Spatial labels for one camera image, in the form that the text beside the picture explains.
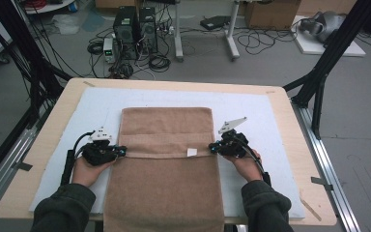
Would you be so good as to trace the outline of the large cardboard box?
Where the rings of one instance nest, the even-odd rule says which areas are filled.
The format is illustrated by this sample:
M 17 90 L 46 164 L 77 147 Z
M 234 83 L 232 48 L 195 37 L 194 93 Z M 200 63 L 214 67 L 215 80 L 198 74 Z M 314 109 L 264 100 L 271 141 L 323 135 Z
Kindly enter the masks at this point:
M 245 23 L 248 28 L 289 30 L 300 7 L 301 0 L 272 0 L 268 4 L 248 3 Z

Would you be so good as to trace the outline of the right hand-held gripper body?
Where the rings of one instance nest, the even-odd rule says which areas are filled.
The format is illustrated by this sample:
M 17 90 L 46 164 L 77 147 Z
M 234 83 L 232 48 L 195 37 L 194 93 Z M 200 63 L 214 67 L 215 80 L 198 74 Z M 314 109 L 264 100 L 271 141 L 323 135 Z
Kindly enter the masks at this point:
M 219 148 L 217 152 L 222 156 L 229 156 L 235 158 L 242 158 L 246 151 L 244 146 L 247 143 L 246 137 L 240 132 L 237 133 L 235 127 L 239 126 L 247 120 L 246 117 L 225 121 L 219 129 L 218 133 L 221 139 L 218 141 Z

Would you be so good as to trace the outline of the flat black device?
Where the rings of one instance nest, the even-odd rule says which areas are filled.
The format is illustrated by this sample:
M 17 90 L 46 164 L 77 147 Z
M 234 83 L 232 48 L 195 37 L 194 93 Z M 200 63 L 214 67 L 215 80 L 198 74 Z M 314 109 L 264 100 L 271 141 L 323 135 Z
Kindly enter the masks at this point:
M 222 28 L 223 26 L 227 25 L 231 20 L 230 16 L 225 15 L 217 15 L 209 18 L 205 18 L 200 21 L 200 25 L 209 30 L 212 31 L 217 28 Z

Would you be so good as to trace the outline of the grey rounded device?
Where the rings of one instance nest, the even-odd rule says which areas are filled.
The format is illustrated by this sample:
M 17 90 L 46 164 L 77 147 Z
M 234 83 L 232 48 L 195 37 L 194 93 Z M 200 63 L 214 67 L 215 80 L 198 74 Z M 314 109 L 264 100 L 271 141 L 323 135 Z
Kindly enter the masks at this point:
M 299 29 L 306 31 L 318 42 L 326 44 L 331 36 L 340 28 L 346 16 L 336 12 L 317 12 L 315 15 L 300 21 Z

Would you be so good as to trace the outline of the aluminium rail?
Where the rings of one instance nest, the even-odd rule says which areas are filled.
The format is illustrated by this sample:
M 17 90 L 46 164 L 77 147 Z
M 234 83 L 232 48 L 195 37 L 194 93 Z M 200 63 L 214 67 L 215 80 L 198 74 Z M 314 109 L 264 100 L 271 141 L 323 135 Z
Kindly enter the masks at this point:
M 355 214 L 329 158 L 328 151 L 323 141 L 317 138 L 317 135 L 311 128 L 311 113 L 307 108 L 301 108 L 295 104 L 292 104 L 292 107 L 301 125 L 302 133 L 308 142 L 311 155 L 316 162 L 317 169 L 321 175 L 322 185 L 326 189 L 328 198 L 332 203 L 335 216 L 339 219 L 345 232 L 361 232 Z
M 32 109 L 28 108 L 0 146 L 0 199 L 18 170 L 28 171 L 32 168 L 31 164 L 25 164 L 23 161 L 51 109 L 52 107 L 45 109 L 42 106 L 38 115 L 33 118 Z

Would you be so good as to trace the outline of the thin wooden stick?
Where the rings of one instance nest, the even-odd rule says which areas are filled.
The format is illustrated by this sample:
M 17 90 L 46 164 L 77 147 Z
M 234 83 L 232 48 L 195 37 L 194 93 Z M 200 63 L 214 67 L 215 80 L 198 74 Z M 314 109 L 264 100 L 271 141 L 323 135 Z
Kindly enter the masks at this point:
M 315 218 L 318 221 L 322 220 L 322 217 L 316 210 L 316 201 L 312 194 L 308 194 L 304 189 L 300 189 L 300 202 L 309 213 L 307 218 Z

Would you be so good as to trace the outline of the person's left hand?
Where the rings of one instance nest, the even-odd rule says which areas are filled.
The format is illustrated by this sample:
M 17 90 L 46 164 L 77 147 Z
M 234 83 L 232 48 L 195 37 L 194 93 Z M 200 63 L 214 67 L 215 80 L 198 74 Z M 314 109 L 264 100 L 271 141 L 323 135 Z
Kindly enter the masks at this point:
M 97 181 L 99 175 L 112 164 L 113 161 L 94 166 L 83 157 L 80 157 L 75 161 L 71 182 L 88 188 L 93 185 Z

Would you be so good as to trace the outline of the white floor board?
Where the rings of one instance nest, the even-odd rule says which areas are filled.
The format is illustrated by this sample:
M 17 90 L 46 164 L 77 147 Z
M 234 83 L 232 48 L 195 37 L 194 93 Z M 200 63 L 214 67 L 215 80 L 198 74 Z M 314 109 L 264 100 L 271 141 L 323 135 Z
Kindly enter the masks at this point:
M 311 36 L 308 32 L 302 32 L 299 29 L 300 21 L 303 19 L 302 15 L 296 15 L 291 27 L 291 32 L 297 46 L 302 54 L 308 55 L 322 55 L 325 52 L 324 46 Z M 348 48 L 343 53 L 347 57 L 364 57 L 365 51 L 355 42 L 351 42 Z

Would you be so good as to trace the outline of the large black computer tower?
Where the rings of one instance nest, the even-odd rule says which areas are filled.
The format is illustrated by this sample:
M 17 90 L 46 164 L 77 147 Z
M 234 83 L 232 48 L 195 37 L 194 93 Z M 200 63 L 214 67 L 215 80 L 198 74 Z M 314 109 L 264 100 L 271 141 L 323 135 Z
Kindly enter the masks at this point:
M 115 16 L 113 29 L 124 59 L 136 59 L 140 40 L 140 25 L 134 6 L 121 6 Z

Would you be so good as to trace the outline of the white round table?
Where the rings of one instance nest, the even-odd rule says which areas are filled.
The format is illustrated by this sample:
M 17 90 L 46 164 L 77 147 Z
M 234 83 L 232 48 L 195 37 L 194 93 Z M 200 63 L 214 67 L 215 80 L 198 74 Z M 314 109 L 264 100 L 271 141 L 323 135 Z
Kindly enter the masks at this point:
M 42 14 L 42 13 L 48 13 L 56 10 L 63 9 L 67 7 L 70 4 L 73 4 L 75 0 L 63 0 L 61 4 L 46 4 L 44 7 L 40 9 L 32 9 L 32 8 L 26 8 L 25 12 L 28 15 L 35 15 L 35 14 Z

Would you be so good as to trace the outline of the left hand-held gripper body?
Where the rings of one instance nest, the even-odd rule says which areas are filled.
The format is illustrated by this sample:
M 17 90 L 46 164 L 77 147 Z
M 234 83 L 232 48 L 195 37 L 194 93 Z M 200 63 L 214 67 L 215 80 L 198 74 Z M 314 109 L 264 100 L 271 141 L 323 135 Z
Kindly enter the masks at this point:
M 97 166 L 117 158 L 117 148 L 111 145 L 112 135 L 104 128 L 89 133 L 89 142 L 81 148 L 82 156 L 90 164 Z

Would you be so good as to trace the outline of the brown towel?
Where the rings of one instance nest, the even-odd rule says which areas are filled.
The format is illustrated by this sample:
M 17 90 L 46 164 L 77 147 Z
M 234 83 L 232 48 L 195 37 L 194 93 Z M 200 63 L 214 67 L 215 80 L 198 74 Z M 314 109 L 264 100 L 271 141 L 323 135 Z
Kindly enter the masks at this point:
M 112 167 L 104 232 L 223 232 L 213 141 L 209 108 L 123 109 L 118 143 L 128 151 Z

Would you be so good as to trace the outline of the white table frame legs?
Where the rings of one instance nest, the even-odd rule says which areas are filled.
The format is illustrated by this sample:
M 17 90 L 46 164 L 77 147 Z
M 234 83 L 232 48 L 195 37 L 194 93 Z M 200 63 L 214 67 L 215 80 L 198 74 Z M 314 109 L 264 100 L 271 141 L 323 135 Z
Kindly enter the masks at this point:
M 184 61 L 183 54 L 183 45 L 180 31 L 180 9 L 181 9 L 182 0 L 174 0 L 174 9 L 175 9 L 175 27 L 174 27 L 174 45 L 175 45 L 175 57 L 178 61 Z M 240 57 L 240 53 L 237 49 L 236 43 L 233 38 L 233 33 L 235 29 L 235 24 L 237 20 L 237 15 L 240 7 L 241 0 L 231 0 L 232 1 L 232 10 L 230 15 L 229 27 L 224 31 L 225 39 L 229 45 L 231 52 L 231 60 L 235 61 Z

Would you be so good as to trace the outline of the wooden table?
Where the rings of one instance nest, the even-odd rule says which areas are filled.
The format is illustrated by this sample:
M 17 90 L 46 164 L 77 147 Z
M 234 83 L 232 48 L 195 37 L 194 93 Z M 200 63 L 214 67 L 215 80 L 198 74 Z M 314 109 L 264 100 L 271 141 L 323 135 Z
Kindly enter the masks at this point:
M 73 78 L 68 82 L 25 158 L 25 162 L 31 164 L 32 168 L 28 171 L 18 171 L 0 200 L 0 218 L 32 217 L 34 211 L 30 211 L 29 207 L 40 186 L 44 169 L 57 148 L 67 121 L 76 109 L 83 92 L 89 87 L 265 94 L 270 96 L 271 104 L 277 114 L 277 125 L 282 129 L 282 140 L 286 145 L 288 162 L 293 169 L 297 187 L 299 190 L 304 189 L 308 194 L 313 195 L 316 201 L 316 210 L 322 217 L 321 221 L 313 217 L 307 218 L 309 213 L 303 207 L 305 218 L 290 218 L 291 224 L 331 226 L 336 223 L 336 216 L 324 186 L 311 181 L 319 175 L 319 172 L 308 149 L 291 102 L 283 88 L 276 86 L 97 78 Z

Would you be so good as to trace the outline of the slim black computer tower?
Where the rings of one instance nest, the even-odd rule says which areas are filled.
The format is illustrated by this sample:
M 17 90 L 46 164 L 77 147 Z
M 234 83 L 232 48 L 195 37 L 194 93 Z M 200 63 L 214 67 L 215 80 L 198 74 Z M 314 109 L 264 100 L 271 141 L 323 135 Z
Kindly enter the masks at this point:
M 139 9 L 139 22 L 143 49 L 151 54 L 157 53 L 156 11 L 153 7 Z

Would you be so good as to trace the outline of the white grid mat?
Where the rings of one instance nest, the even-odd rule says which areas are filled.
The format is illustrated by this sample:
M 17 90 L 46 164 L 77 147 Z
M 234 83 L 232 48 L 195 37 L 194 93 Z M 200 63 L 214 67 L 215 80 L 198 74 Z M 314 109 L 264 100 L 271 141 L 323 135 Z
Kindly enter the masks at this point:
M 277 114 L 270 96 L 99 87 L 89 87 L 83 92 L 44 169 L 30 211 L 34 211 L 39 202 L 59 187 L 66 152 L 78 136 L 103 129 L 109 134 L 110 142 L 117 144 L 122 110 L 129 107 L 208 107 L 213 114 L 211 133 L 216 140 L 220 138 L 219 131 L 224 122 L 243 118 L 244 122 L 237 126 L 237 131 L 243 133 L 248 144 L 260 152 L 265 170 L 271 175 L 272 187 L 291 200 L 289 218 L 305 218 L 300 191 L 288 162 L 282 129 L 277 125 Z

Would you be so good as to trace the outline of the clear plastic bag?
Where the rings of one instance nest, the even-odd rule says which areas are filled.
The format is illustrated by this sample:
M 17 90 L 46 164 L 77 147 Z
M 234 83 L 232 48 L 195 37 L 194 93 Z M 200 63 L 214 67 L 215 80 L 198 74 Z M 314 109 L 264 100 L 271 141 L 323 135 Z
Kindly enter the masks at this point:
M 56 14 L 52 21 L 61 35 L 74 35 L 79 31 L 78 18 L 71 14 Z

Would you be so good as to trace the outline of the person's right hand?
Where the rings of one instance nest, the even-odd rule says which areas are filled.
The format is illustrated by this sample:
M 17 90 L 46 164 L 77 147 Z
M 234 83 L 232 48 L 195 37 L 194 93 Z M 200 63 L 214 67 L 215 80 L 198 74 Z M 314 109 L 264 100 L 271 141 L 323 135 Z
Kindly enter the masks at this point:
M 236 168 L 237 172 L 247 181 L 262 181 L 263 177 L 255 160 L 251 157 L 234 158 L 231 156 L 224 156 Z

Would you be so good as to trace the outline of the white bench power supply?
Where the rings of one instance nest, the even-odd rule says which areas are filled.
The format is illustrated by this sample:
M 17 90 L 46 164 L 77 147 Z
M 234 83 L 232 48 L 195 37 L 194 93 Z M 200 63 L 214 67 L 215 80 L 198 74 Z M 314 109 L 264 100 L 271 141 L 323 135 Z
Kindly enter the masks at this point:
M 114 49 L 114 42 L 112 38 L 105 38 L 103 40 L 103 55 L 105 61 L 108 64 L 112 64 L 115 62 L 115 49 Z

